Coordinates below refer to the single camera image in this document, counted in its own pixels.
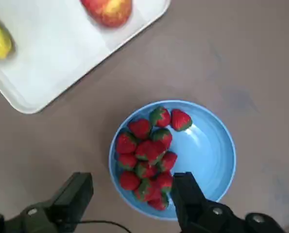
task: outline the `tabletop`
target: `tabletop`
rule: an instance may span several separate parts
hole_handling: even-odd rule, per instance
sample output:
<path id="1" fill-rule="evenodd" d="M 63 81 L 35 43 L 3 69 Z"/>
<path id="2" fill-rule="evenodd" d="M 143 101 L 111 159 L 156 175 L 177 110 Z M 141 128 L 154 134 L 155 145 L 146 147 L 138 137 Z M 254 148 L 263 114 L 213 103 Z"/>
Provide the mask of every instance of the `tabletop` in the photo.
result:
<path id="1" fill-rule="evenodd" d="M 75 171 L 93 175 L 85 219 L 135 233 L 180 231 L 130 208 L 108 171 L 109 145 L 137 108 L 182 99 L 227 125 L 237 149 L 222 199 L 235 214 L 263 212 L 289 226 L 289 0 L 173 0 L 156 23 L 40 113 L 24 115 L 0 94 L 0 213 L 49 198 Z M 77 232 L 122 232 L 83 226 Z"/>

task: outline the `red strawberry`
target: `red strawberry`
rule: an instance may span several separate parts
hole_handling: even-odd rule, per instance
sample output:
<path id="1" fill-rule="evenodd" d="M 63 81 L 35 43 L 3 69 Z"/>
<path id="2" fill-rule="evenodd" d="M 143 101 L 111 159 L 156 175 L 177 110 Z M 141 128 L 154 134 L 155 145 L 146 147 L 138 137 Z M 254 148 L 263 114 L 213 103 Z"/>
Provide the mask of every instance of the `red strawberry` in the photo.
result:
<path id="1" fill-rule="evenodd" d="M 173 168 L 177 158 L 178 155 L 175 153 L 170 151 L 166 152 L 163 158 L 157 163 L 158 169 L 160 171 L 170 171 Z"/>
<path id="2" fill-rule="evenodd" d="M 153 126 L 164 128 L 170 124 L 170 114 L 164 107 L 157 107 L 150 113 L 150 122 Z"/>
<path id="3" fill-rule="evenodd" d="M 150 200 L 148 204 L 156 210 L 163 211 L 169 206 L 169 200 L 166 194 L 162 194 L 161 198 Z"/>
<path id="4" fill-rule="evenodd" d="M 134 154 L 120 154 L 118 159 L 119 166 L 126 170 L 132 170 L 136 166 L 137 160 Z"/>
<path id="5" fill-rule="evenodd" d="M 136 148 L 136 158 L 139 160 L 148 160 L 148 152 L 149 149 L 152 147 L 152 141 L 147 140 L 141 142 L 138 147 Z"/>
<path id="6" fill-rule="evenodd" d="M 150 198 L 148 198 L 148 201 L 160 199 L 161 197 L 162 197 L 162 192 L 159 188 L 159 185 L 155 181 L 155 190 L 154 190 L 153 194 L 150 196 Z"/>
<path id="7" fill-rule="evenodd" d="M 125 190 L 135 190 L 141 180 L 132 171 L 123 171 L 119 177 L 119 183 Z"/>
<path id="8" fill-rule="evenodd" d="M 140 119 L 134 122 L 129 122 L 128 128 L 137 138 L 144 140 L 150 136 L 152 126 L 148 120 Z"/>
<path id="9" fill-rule="evenodd" d="M 158 129 L 152 134 L 152 140 L 161 141 L 165 147 L 169 149 L 172 141 L 172 135 L 169 129 Z"/>
<path id="10" fill-rule="evenodd" d="M 149 164 L 157 164 L 162 159 L 166 151 L 167 148 L 161 141 L 152 142 L 152 147 L 149 148 L 149 151 L 147 153 Z"/>
<path id="11" fill-rule="evenodd" d="M 172 175 L 169 171 L 162 172 L 156 178 L 156 182 L 159 184 L 162 192 L 170 192 L 172 186 Z"/>
<path id="12" fill-rule="evenodd" d="M 148 162 L 140 162 L 136 166 L 136 174 L 140 178 L 150 178 L 157 174 L 157 168 Z"/>
<path id="13" fill-rule="evenodd" d="M 192 125 L 191 117 L 180 109 L 171 112 L 171 126 L 176 131 L 183 131 Z"/>
<path id="14" fill-rule="evenodd" d="M 145 178 L 141 181 L 140 186 L 134 191 L 134 196 L 139 201 L 148 201 L 156 192 L 156 182 Z"/>
<path id="15" fill-rule="evenodd" d="M 130 132 L 120 133 L 116 142 L 116 151 L 120 154 L 128 154 L 135 150 L 136 138 Z"/>

